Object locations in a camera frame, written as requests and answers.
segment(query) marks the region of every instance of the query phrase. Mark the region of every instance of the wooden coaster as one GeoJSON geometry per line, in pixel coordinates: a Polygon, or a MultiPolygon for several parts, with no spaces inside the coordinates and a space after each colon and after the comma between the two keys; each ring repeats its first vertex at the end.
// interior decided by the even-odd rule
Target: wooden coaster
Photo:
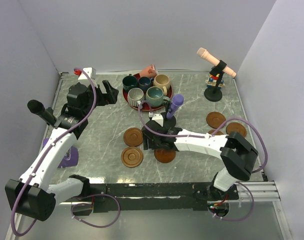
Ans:
{"type": "Polygon", "coordinates": [[[123,150],[121,160],[125,166],[134,168],[142,163],[143,153],[139,148],[130,146],[123,150]]]}
{"type": "Polygon", "coordinates": [[[217,129],[226,118],[219,112],[213,111],[206,116],[206,123],[214,129],[217,129]]]}
{"type": "Polygon", "coordinates": [[[238,132],[240,133],[244,138],[247,136],[247,130],[246,128],[238,123],[238,122],[231,122],[229,125],[226,126],[226,133],[230,134],[232,132],[238,132]]]}
{"type": "Polygon", "coordinates": [[[123,135],[123,141],[130,147],[137,147],[143,142],[142,131],[136,127],[129,128],[123,135]]]}
{"type": "MultiPolygon", "coordinates": [[[[207,133],[212,135],[212,133],[213,133],[214,131],[215,131],[215,130],[212,129],[212,130],[208,131],[207,133]]],[[[224,133],[221,132],[221,131],[218,131],[215,135],[216,135],[216,136],[217,136],[217,135],[224,135],[224,133]]]]}
{"type": "Polygon", "coordinates": [[[167,164],[173,161],[176,158],[176,151],[175,150],[167,150],[167,149],[155,149],[154,150],[154,157],[160,163],[167,164]]]}

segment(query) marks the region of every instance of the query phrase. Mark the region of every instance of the red tray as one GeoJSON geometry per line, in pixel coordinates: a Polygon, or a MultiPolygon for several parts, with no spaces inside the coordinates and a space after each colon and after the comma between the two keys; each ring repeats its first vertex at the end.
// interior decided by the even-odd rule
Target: red tray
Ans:
{"type": "MultiPolygon", "coordinates": [[[[134,77],[136,77],[136,79],[139,79],[140,78],[140,75],[137,73],[135,75],[133,75],[134,77]]],[[[128,93],[124,91],[124,88],[122,89],[122,92],[123,92],[123,97],[125,99],[125,101],[127,102],[127,104],[131,107],[131,108],[134,108],[136,110],[138,110],[138,107],[137,106],[132,106],[129,104],[128,102],[128,93]]],[[[172,98],[172,95],[173,95],[173,91],[172,91],[172,86],[170,86],[170,88],[168,89],[167,91],[167,97],[169,97],[170,99],[172,98]]],[[[153,106],[152,107],[152,112],[153,111],[156,111],[156,110],[159,110],[161,108],[163,108],[164,105],[161,105],[161,106],[153,106]]],[[[149,106],[146,104],[146,103],[143,103],[143,108],[141,109],[141,111],[143,112],[148,112],[150,109],[149,109],[149,106]]]]}

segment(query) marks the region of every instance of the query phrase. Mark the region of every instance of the peach colored tube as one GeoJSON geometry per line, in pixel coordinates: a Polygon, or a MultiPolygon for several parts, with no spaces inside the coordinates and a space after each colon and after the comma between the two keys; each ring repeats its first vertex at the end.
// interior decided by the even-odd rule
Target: peach colored tube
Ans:
{"type": "MultiPolygon", "coordinates": [[[[208,62],[210,62],[214,66],[217,66],[220,62],[220,60],[218,60],[216,57],[212,56],[206,49],[204,49],[202,47],[197,51],[197,55],[199,55],[202,59],[207,60],[208,62]]],[[[233,78],[237,75],[237,73],[234,72],[228,66],[226,66],[223,69],[223,72],[225,72],[226,74],[230,75],[233,78]]]]}

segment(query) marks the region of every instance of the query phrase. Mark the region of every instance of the white wall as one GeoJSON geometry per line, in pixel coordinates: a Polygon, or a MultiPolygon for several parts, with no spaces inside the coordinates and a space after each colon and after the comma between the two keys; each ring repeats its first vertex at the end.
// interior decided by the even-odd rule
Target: white wall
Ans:
{"type": "Polygon", "coordinates": [[[0,0],[0,240],[10,223],[5,193],[38,154],[45,123],[27,102],[52,103],[59,75],[16,0],[0,0]]]}
{"type": "Polygon", "coordinates": [[[275,0],[19,0],[59,72],[210,70],[200,47],[237,71],[275,0]]]}
{"type": "Polygon", "coordinates": [[[294,239],[304,240],[304,0],[277,0],[237,73],[294,239]]]}

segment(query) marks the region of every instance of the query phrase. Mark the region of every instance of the marble tabletop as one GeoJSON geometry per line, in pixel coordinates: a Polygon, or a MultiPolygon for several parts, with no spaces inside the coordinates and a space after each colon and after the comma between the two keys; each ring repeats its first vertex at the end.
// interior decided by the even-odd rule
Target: marble tabletop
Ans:
{"type": "MultiPolygon", "coordinates": [[[[210,112],[220,112],[227,119],[232,116],[244,118],[243,109],[238,97],[234,80],[223,77],[225,86],[222,88],[223,98],[219,102],[210,102],[204,97],[205,80],[209,74],[166,73],[170,80],[174,94],[184,96],[184,105],[175,113],[176,127],[191,132],[207,133],[212,128],[208,126],[206,117],[210,112]]],[[[142,163],[134,168],[123,165],[121,153],[127,147],[123,141],[123,134],[129,128],[142,128],[138,111],[131,108],[122,95],[122,79],[126,74],[99,74],[96,82],[105,89],[102,80],[108,80],[120,93],[117,103],[98,106],[88,119],[88,126],[74,145],[79,151],[77,166],[58,168],[51,180],[52,184],[65,181],[70,175],[77,174],[90,179],[91,183],[186,183],[210,182],[224,164],[215,157],[205,154],[183,151],[177,152],[170,163],[160,163],[154,157],[153,150],[143,150],[142,163]]],[[[58,116],[64,103],[69,87],[77,83],[74,74],[63,74],[62,84],[55,103],[54,115],[58,116]]],[[[148,121],[148,113],[142,113],[143,119],[148,121]]],[[[247,129],[246,139],[252,143],[247,129]]],[[[263,181],[261,173],[252,174],[251,181],[263,181]]]]}

